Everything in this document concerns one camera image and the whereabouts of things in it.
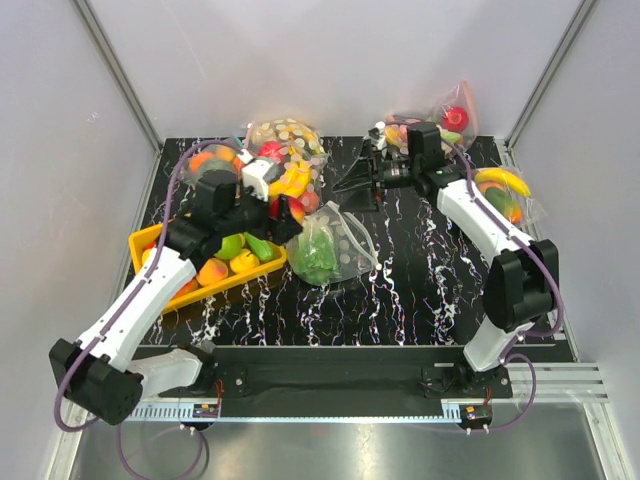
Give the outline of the clear zip top bag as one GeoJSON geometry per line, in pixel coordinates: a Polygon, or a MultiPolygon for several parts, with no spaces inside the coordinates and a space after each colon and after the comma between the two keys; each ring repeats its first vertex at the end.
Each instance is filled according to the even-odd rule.
{"type": "Polygon", "coordinates": [[[313,286],[349,281],[382,267],[367,228],[333,201],[305,218],[303,231],[286,251],[295,275],[313,286]]]}

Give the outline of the green fake apple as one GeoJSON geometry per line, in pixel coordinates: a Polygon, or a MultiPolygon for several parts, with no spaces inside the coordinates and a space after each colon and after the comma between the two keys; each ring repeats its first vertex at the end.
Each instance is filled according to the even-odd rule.
{"type": "Polygon", "coordinates": [[[242,233],[226,236],[222,239],[221,247],[214,257],[224,261],[232,260],[241,253],[244,245],[245,238],[242,233]]]}

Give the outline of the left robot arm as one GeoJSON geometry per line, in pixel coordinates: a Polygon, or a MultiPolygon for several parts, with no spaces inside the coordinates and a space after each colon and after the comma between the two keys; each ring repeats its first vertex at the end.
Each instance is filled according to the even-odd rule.
{"type": "Polygon", "coordinates": [[[164,221],[148,261],[109,309],[76,341],[58,340],[49,360],[58,386],[54,419],[69,400],[110,425],[123,422],[141,399],[185,387],[196,396],[215,386],[214,357],[203,347],[175,347],[142,360],[133,358],[145,333],[171,299],[222,247],[224,238],[251,233],[277,245],[300,234],[292,199],[271,198],[266,184],[245,175],[212,171],[195,187],[191,210],[164,221]]]}

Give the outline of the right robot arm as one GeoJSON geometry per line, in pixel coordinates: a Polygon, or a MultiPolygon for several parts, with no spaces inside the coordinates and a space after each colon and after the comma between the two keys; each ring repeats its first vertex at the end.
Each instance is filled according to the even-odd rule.
{"type": "Polygon", "coordinates": [[[363,138],[359,156],[336,193],[347,194],[345,212],[376,212],[391,189],[412,188],[474,244],[489,265],[483,287],[483,321],[464,346],[454,384],[476,396],[490,383],[489,372],[506,364],[516,342],[554,335],[565,307],[559,289],[559,252],[550,240],[536,240],[509,222],[480,193],[459,147],[433,122],[407,127],[405,155],[389,153],[386,124],[363,138]]]}

